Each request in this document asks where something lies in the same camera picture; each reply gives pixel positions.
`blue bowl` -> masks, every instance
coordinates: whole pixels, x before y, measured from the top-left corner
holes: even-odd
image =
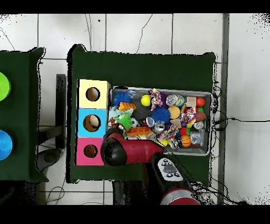
[[[12,140],[8,133],[0,130],[0,160],[7,158],[12,150]]]

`round hole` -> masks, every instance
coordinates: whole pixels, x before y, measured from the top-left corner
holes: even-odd
[[[86,91],[87,100],[93,102],[100,98],[100,92],[96,87],[91,87]]]
[[[98,149],[94,145],[87,145],[84,147],[83,153],[88,158],[95,158],[98,153]]]
[[[100,125],[100,118],[97,115],[87,115],[83,120],[83,127],[88,132],[96,132]]]

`yellow cube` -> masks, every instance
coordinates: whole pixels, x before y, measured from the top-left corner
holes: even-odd
[[[79,79],[79,108],[107,109],[110,84],[107,81]]]

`pink cube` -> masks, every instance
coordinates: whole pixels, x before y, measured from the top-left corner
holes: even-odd
[[[77,166],[104,166],[101,159],[100,147],[102,138],[83,138],[78,137],[76,151]]]

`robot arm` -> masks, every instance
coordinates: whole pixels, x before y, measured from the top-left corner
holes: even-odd
[[[181,173],[163,152],[151,140],[125,140],[116,128],[107,131],[101,145],[101,157],[107,166],[146,164],[148,197],[155,204],[200,204],[192,198]]]

